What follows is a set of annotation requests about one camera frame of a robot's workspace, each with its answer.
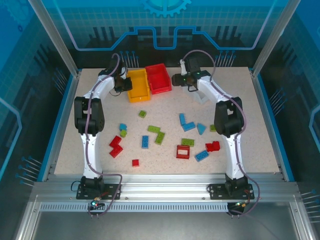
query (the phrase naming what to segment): green lego brick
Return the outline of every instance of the green lego brick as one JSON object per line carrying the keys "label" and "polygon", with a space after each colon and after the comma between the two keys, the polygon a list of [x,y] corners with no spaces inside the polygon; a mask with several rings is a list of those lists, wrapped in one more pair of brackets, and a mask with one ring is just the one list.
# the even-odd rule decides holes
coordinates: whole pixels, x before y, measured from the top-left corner
{"label": "green lego brick", "polygon": [[160,127],[158,127],[158,126],[151,126],[151,125],[150,125],[150,126],[148,127],[148,131],[157,134],[157,133],[160,132]]}
{"label": "green lego brick", "polygon": [[190,139],[190,138],[182,138],[181,145],[194,147],[195,146],[195,140],[194,139]]}
{"label": "green lego brick", "polygon": [[145,118],[145,116],[147,115],[147,112],[146,111],[140,111],[139,112],[139,117],[141,117],[141,118]]}
{"label": "green lego brick", "polygon": [[155,143],[161,145],[162,141],[164,140],[164,137],[165,137],[164,132],[161,132],[161,131],[158,132],[158,136],[156,136]]}
{"label": "green lego brick", "polygon": [[126,130],[121,130],[121,132],[120,132],[120,136],[121,137],[123,137],[123,138],[125,138],[126,137],[126,135],[127,135],[127,131]]}
{"label": "green lego brick", "polygon": [[210,125],[210,132],[216,132],[216,127],[215,125]]}

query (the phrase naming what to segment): white speckled tabletop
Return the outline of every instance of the white speckled tabletop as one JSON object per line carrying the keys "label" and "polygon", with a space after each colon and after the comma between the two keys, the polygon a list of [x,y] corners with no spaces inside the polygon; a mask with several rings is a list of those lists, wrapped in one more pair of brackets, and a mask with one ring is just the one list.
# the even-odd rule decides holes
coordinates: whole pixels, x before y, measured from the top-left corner
{"label": "white speckled tabletop", "polygon": [[[87,93],[97,80],[101,69],[83,69],[76,96]],[[168,74],[179,73],[179,68],[167,68]],[[279,168],[271,146],[269,135],[258,103],[247,67],[217,67],[214,80],[224,91],[242,99],[247,118],[246,131],[241,136],[242,159],[248,173],[278,172]],[[105,126],[100,138],[100,159],[104,173],[120,174],[212,174],[225,173],[226,152],[222,138],[210,132],[213,124],[215,104],[207,101],[203,105],[183,93],[179,86],[172,91],[151,95],[150,101],[129,103],[128,95],[108,94],[102,102]],[[138,116],[140,110],[147,112],[145,118]],[[186,122],[207,126],[203,135],[197,128],[184,132],[180,126],[179,113],[185,113]],[[123,151],[112,158],[109,143],[119,136],[119,124],[127,125],[127,135],[120,142]],[[161,128],[165,133],[162,145],[155,144],[156,133],[148,132],[149,125]],[[142,149],[142,135],[149,136],[149,148]],[[177,159],[177,145],[181,138],[194,139],[189,159]],[[205,144],[220,141],[220,151],[210,152],[209,157],[197,162],[195,155],[205,150]],[[132,167],[132,160],[139,159],[140,167]],[[80,135],[74,124],[72,107],[64,139],[57,160],[55,174],[83,174],[84,154]]]}

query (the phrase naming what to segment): red container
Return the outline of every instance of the red container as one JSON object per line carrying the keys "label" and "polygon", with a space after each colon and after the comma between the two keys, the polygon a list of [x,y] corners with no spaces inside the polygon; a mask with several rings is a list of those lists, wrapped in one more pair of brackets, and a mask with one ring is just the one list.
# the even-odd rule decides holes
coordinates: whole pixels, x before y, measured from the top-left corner
{"label": "red container", "polygon": [[149,87],[152,94],[159,94],[172,90],[170,77],[163,63],[146,66]]}

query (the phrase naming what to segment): wire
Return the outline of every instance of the wire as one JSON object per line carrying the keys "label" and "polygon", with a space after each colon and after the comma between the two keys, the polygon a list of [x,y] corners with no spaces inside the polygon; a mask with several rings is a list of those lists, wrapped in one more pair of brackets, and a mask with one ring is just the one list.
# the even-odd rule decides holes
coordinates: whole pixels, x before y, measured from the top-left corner
{"label": "wire", "polygon": [[76,180],[76,181],[74,181],[73,183],[71,183],[71,191],[72,192],[78,192],[78,190],[72,190],[72,187],[74,186],[74,183],[76,183],[76,182],[79,182],[79,183],[81,183],[80,181],[78,181],[78,180]]}
{"label": "wire", "polygon": [[259,202],[259,200],[260,200],[260,194],[261,194],[259,184],[258,184],[254,179],[252,179],[250,176],[248,176],[248,175],[245,173],[245,171],[244,171],[243,168],[241,167],[241,163],[240,163],[237,137],[246,130],[246,127],[247,127],[247,118],[246,118],[246,115],[245,115],[244,111],[243,111],[242,108],[239,106],[239,104],[236,103],[236,101],[234,101],[234,100],[233,100],[231,97],[229,97],[226,93],[223,93],[222,90],[220,90],[218,86],[216,86],[216,83],[215,83],[215,81],[213,80],[213,75],[215,74],[215,71],[216,71],[216,63],[215,63],[214,59],[212,58],[212,56],[211,56],[209,53],[207,53],[207,52],[204,51],[204,50],[200,50],[200,49],[191,50],[191,51],[187,52],[186,55],[184,55],[184,57],[183,57],[182,60],[184,60],[189,54],[194,53],[194,52],[203,53],[203,54],[207,55],[207,56],[210,58],[210,60],[211,60],[212,63],[213,63],[213,71],[212,71],[211,76],[210,76],[210,83],[211,83],[212,87],[213,87],[218,93],[220,93],[223,97],[225,97],[226,99],[230,100],[230,101],[239,109],[239,111],[240,111],[240,113],[241,113],[241,115],[242,115],[242,117],[243,117],[243,128],[242,128],[242,130],[241,130],[239,133],[237,133],[237,134],[234,136],[234,139],[233,139],[233,140],[234,140],[234,147],[235,147],[236,162],[237,162],[237,165],[238,165],[240,171],[242,172],[242,174],[243,174],[244,176],[246,176],[251,182],[253,182],[253,183],[256,185],[257,190],[258,190],[258,196],[257,196],[257,199],[256,199],[253,207],[250,208],[249,211],[247,211],[246,213],[244,213],[244,214],[241,215],[241,216],[246,216],[246,215],[247,215],[248,213],[250,213],[253,209],[255,209],[255,207],[257,206],[257,204],[258,204],[258,202]]}
{"label": "wire", "polygon": [[[91,91],[91,94],[90,94],[90,97],[89,97],[89,101],[88,101],[88,110],[87,110],[88,113],[91,112],[91,101],[92,101],[92,97],[93,97],[93,95],[94,95],[94,93],[95,93],[96,88],[97,88],[97,87],[99,86],[99,84],[101,84],[104,80],[106,80],[106,79],[109,78],[112,74],[114,74],[115,71],[117,70],[118,66],[119,66],[120,56],[119,56],[119,54],[114,53],[114,54],[112,54],[111,58],[113,58],[114,56],[117,56],[118,60],[117,60],[116,66],[114,67],[114,69],[112,70],[112,72],[109,73],[109,74],[108,74],[107,76],[105,76],[104,78],[102,78],[102,79],[101,79],[99,82],[97,82],[97,83],[93,86],[93,88],[92,88],[92,91]],[[119,184],[118,184],[118,186],[117,186],[117,188],[116,188],[116,190],[115,190],[115,193],[114,193],[114,195],[113,195],[113,197],[112,197],[112,199],[111,199],[111,202],[110,202],[109,206],[108,206],[103,212],[101,212],[99,215],[97,214],[96,217],[98,217],[98,216],[102,216],[102,215],[106,214],[106,213],[108,212],[108,210],[111,208],[112,203],[114,202],[114,200],[115,200],[115,198],[116,198],[116,196],[117,196],[117,194],[118,194],[118,191],[119,191],[119,189],[120,189],[120,186],[121,186],[122,178],[123,178],[123,177],[122,177],[122,175],[119,174],[119,173],[108,174],[108,173],[98,172],[98,171],[96,171],[96,170],[91,166],[91,163],[90,163],[90,161],[89,161],[89,153],[88,153],[89,141],[90,141],[89,135],[88,135],[89,121],[90,121],[90,114],[88,114],[88,115],[86,116],[86,123],[85,123],[85,128],[84,128],[84,134],[85,134],[85,138],[86,138],[86,139],[85,139],[85,140],[86,140],[86,142],[85,142],[85,160],[86,160],[86,163],[87,163],[88,167],[90,168],[90,170],[91,170],[92,172],[94,172],[95,174],[98,174],[98,175],[100,175],[100,176],[107,176],[107,177],[115,177],[115,176],[117,176],[117,177],[120,177]],[[91,217],[93,216],[93,215],[91,214],[91,211],[90,211],[89,208],[88,208],[88,213],[89,213],[89,215],[91,215]]]}

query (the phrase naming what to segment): gear logo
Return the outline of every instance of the gear logo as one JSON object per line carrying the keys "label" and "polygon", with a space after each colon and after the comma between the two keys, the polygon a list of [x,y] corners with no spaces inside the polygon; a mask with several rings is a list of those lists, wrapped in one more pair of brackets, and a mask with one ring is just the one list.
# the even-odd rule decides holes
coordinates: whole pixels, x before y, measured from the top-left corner
{"label": "gear logo", "polygon": [[155,14],[157,17],[168,15],[173,17],[175,14],[180,14],[181,10],[187,9],[187,4],[191,0],[140,0],[144,5],[145,10],[149,10],[150,14]]}

